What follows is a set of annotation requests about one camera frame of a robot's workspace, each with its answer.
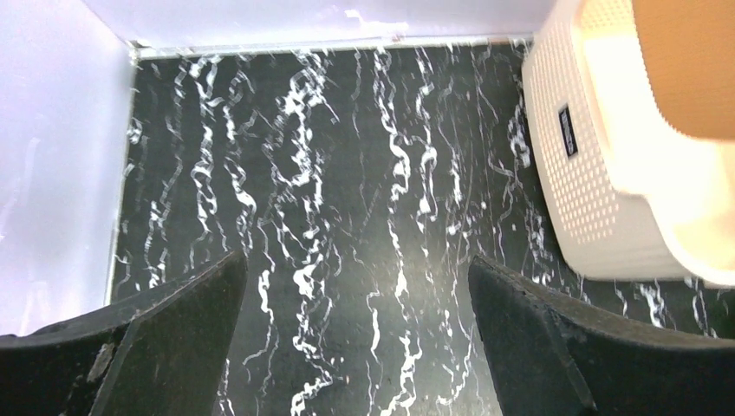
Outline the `cream perforated basket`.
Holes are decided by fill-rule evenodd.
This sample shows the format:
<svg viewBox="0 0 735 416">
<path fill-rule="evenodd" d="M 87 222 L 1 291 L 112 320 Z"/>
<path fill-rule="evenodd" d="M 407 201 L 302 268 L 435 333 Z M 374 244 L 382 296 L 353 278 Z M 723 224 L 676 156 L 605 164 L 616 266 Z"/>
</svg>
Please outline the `cream perforated basket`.
<svg viewBox="0 0 735 416">
<path fill-rule="evenodd" d="M 734 284 L 734 141 L 679 133 L 656 107 L 634 1 L 558 1 L 522 75 L 563 259 L 595 280 Z"/>
</svg>

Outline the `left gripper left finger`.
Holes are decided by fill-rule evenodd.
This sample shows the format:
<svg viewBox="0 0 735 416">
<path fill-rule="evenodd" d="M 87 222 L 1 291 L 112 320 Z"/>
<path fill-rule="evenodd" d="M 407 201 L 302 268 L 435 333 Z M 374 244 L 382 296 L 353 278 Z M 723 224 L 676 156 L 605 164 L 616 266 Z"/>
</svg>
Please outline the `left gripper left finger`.
<svg viewBox="0 0 735 416">
<path fill-rule="evenodd" d="M 4 335 L 2 414 L 210 414 L 247 274 L 234 251 L 190 277 Z"/>
</svg>

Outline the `orange mesh basket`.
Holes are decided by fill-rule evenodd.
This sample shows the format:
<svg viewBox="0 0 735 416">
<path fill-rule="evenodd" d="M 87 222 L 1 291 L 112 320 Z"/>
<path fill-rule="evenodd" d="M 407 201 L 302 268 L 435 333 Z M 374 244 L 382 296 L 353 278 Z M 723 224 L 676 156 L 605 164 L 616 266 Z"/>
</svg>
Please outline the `orange mesh basket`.
<svg viewBox="0 0 735 416">
<path fill-rule="evenodd" d="M 640 0 L 634 25 L 656 107 L 679 133 L 734 141 L 734 3 Z"/>
</svg>

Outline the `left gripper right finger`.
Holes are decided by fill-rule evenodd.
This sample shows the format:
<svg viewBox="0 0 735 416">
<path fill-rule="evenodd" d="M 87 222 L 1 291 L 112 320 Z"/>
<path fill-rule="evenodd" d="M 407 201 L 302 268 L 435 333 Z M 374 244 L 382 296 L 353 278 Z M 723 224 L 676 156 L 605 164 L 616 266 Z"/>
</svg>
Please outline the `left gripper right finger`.
<svg viewBox="0 0 735 416">
<path fill-rule="evenodd" d="M 638 322 L 475 257 L 469 292 L 505 415 L 731 415 L 734 343 Z"/>
</svg>

